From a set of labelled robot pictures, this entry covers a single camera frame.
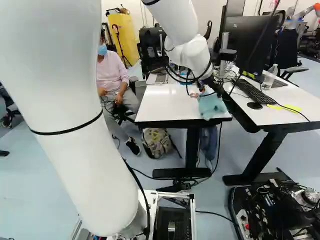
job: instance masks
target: black sneaker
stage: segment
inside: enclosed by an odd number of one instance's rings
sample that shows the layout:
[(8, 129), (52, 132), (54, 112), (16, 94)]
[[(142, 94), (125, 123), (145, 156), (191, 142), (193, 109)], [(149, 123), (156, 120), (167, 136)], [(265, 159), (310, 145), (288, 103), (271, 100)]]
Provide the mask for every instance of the black sneaker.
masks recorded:
[(129, 137), (129, 140), (125, 143), (125, 145), (130, 148), (134, 155), (139, 155), (141, 153), (140, 147), (136, 144), (136, 141), (133, 137)]

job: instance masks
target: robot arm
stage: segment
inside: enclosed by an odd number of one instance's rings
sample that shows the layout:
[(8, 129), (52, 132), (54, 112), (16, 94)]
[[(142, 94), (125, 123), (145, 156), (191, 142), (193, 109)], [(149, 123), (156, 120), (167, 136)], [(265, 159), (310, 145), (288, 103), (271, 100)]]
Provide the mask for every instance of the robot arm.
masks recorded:
[(287, 27), (287, 29), (289, 29), (289, 30), (296, 29), (298, 26), (299, 18), (306, 16), (307, 14), (309, 14), (313, 10), (315, 10), (316, 16), (320, 17), (320, 3), (316, 3), (316, 4), (308, 7), (307, 9), (293, 15), (291, 18), (292, 21), (291, 21), (290, 25)]
[[(142, 0), (167, 34), (164, 49), (170, 60), (200, 76), (210, 62), (207, 40), (198, 34), (198, 19), (191, 0)], [(202, 79), (211, 76), (210, 66)]]
[[(200, 76), (210, 54), (197, 34), (191, 0), (143, 3), (169, 36), (169, 57)], [(137, 184), (108, 132), (97, 95), (101, 1), (3, 0), (0, 9), (0, 79), (85, 227), (98, 236), (141, 233), (145, 203), (138, 201)], [(203, 78), (211, 72), (212, 66)]]

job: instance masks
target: keyboard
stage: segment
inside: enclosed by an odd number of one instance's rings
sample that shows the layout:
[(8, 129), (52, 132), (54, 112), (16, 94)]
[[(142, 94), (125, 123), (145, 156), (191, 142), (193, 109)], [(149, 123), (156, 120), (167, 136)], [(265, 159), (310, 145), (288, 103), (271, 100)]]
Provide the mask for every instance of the keyboard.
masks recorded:
[(270, 104), (270, 105), (277, 104), (275, 100), (265, 95), (262, 91), (260, 91), (259, 89), (257, 89), (255, 86), (253, 86), (251, 83), (249, 83), (244, 79), (240, 78), (237, 82), (234, 82), (233, 84), (237, 86), (240, 90), (245, 92), (256, 103)]

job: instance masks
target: power cable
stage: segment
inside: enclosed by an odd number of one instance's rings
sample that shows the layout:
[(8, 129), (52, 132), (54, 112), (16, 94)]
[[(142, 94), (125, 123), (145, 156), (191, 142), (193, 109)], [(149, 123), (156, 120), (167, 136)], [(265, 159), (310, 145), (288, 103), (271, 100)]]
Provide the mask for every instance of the power cable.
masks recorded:
[(124, 161), (126, 167), (128, 168), (128, 170), (130, 171), (130, 173), (132, 174), (136, 184), (140, 188), (140, 191), (141, 191), (143, 198), (144, 198), (144, 201), (145, 201), (147, 227), (143, 230), (143, 234), (145, 235), (145, 239), (148, 240), (149, 236), (150, 236), (150, 231), (151, 231), (151, 216), (150, 216), (150, 209), (149, 209), (148, 200), (147, 200), (144, 188), (142, 187), (141, 182), (139, 181), (139, 178), (135, 174), (134, 170), (129, 166), (129, 164), (125, 160), (123, 160), (123, 161)]
[(199, 210), (195, 210), (196, 213), (200, 213), (200, 214), (212, 214), (212, 215), (216, 215), (216, 216), (219, 216), (221, 218), (224, 218), (228, 221), (230, 221), (231, 223), (233, 223), (233, 225), (239, 227), (239, 225), (237, 223), (235, 223), (234, 221), (232, 221), (230, 218), (226, 217), (226, 216), (223, 216), (219, 213), (216, 213), (216, 212), (212, 212), (212, 211), (199, 211)]

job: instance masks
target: computer monitor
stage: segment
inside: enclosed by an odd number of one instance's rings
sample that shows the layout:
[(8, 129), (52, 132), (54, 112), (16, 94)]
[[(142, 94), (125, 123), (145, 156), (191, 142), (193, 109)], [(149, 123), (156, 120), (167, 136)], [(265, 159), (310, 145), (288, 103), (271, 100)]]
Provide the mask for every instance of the computer monitor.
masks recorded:
[(246, 0), (227, 0), (225, 16), (241, 17), (244, 14), (245, 3)]
[[(269, 20), (265, 31), (250, 62), (248, 58)], [(265, 68), (271, 44), (275, 38), (279, 16), (227, 17), (223, 32), (229, 33), (228, 49), (237, 50), (235, 65), (247, 73), (260, 76)]]
[(222, 6), (220, 30), (215, 51), (218, 52), (222, 43), (222, 33), (224, 32), (226, 18), (241, 17), (244, 13), (246, 0), (227, 0), (226, 5)]

